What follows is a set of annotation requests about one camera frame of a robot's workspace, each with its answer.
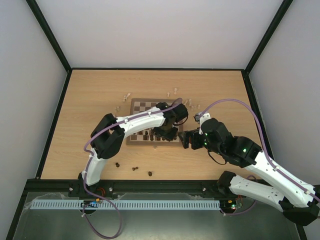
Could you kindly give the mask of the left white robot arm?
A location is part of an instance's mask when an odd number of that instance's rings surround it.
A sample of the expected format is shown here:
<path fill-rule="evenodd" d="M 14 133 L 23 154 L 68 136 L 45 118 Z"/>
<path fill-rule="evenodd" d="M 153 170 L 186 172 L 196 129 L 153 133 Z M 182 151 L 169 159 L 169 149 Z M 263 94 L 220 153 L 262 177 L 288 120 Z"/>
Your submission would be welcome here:
<path fill-rule="evenodd" d="M 127 137 L 150 130 L 154 138 L 168 142 L 178 137 L 177 125 L 188 118 L 188 110 L 181 99 L 172 105 L 159 102 L 140 113 L 124 117 L 105 115 L 85 143 L 83 150 L 89 153 L 89 160 L 81 177 L 87 186 L 97 184 L 108 159 L 113 158 L 121 149 Z"/>

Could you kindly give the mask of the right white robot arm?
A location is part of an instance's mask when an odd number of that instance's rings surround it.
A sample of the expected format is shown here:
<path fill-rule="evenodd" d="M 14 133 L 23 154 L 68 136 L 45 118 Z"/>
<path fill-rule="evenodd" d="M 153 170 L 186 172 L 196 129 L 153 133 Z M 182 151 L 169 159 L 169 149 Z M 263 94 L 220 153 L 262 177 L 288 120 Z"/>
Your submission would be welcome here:
<path fill-rule="evenodd" d="M 225 162 L 250 171 L 267 184 L 245 179 L 224 171 L 217 181 L 224 195 L 242 195 L 278 209 L 291 222 L 307 226 L 320 214 L 320 188 L 308 184 L 282 168 L 262 148 L 244 136 L 232 136 L 215 118 L 203 116 L 200 127 L 178 134 L 182 146 L 193 150 L 205 148 L 220 155 Z"/>

